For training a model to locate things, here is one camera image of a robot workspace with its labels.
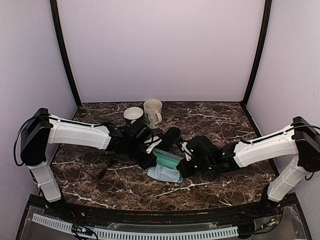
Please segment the black glasses case beige lining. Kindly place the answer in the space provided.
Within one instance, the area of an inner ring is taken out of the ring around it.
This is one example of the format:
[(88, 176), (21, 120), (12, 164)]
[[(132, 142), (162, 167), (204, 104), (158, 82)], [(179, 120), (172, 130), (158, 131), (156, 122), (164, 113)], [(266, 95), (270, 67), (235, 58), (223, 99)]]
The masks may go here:
[(180, 135), (181, 130), (178, 127), (170, 127), (161, 137), (161, 142), (158, 145), (158, 148), (163, 151), (168, 151), (180, 138)]

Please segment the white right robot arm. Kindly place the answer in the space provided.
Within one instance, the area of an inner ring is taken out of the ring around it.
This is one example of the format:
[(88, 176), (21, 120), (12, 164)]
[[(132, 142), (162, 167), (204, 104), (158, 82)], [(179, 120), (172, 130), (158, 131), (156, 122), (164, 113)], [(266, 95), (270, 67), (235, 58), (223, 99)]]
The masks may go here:
[(310, 125), (303, 117), (293, 118), (292, 124), (274, 133), (233, 142), (218, 148), (206, 136), (192, 138), (181, 146), (186, 157), (177, 165), (183, 178), (197, 170), (228, 173), (260, 161), (292, 156), (279, 176), (264, 189), (262, 201), (255, 205), (255, 213), (266, 217), (275, 203), (311, 173), (320, 170), (320, 128)]

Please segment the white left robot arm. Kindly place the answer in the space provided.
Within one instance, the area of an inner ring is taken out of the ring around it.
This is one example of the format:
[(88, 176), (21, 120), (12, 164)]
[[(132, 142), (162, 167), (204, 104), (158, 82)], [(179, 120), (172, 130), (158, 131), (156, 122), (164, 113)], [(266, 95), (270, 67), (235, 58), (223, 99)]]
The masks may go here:
[(51, 203), (51, 210), (58, 217), (67, 218), (71, 208), (62, 200), (63, 193), (47, 162), (47, 145), (85, 146), (123, 154), (146, 170), (157, 164), (156, 156), (144, 144), (151, 134), (152, 131), (140, 120), (130, 126), (117, 126), (112, 122), (90, 124), (60, 118), (49, 114), (48, 109), (40, 108), (22, 124), (13, 146), (20, 147), (21, 163), (16, 165), (28, 167), (44, 198)]

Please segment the blue grey glasses case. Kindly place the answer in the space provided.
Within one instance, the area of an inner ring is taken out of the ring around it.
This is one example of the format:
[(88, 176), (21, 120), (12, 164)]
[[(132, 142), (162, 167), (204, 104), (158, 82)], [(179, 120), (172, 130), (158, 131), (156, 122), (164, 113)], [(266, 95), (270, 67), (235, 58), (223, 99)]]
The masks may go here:
[[(156, 156), (156, 166), (160, 165), (169, 169), (178, 170), (177, 166), (180, 163), (180, 161), (183, 159), (180, 156), (174, 155), (172, 153), (154, 148), (152, 153)], [(182, 183), (183, 177), (180, 172), (180, 181), (179, 182), (173, 182), (173, 183)]]

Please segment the brown tinted sunglasses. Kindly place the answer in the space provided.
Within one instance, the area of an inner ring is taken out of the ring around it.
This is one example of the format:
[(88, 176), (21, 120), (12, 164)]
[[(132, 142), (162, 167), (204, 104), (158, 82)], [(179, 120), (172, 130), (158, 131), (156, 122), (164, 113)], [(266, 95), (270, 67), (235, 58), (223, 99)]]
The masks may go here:
[(101, 180), (107, 169), (117, 161), (117, 155), (113, 153), (93, 154), (84, 163), (80, 163), (80, 169), (92, 179)]

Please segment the light blue cloth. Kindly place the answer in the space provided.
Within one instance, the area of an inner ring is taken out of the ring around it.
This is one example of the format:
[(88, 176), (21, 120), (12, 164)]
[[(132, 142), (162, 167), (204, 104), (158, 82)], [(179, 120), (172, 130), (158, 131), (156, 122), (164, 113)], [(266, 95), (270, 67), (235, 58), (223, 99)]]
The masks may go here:
[(180, 172), (178, 170), (161, 165), (150, 167), (147, 170), (147, 175), (162, 182), (178, 183), (180, 181)]

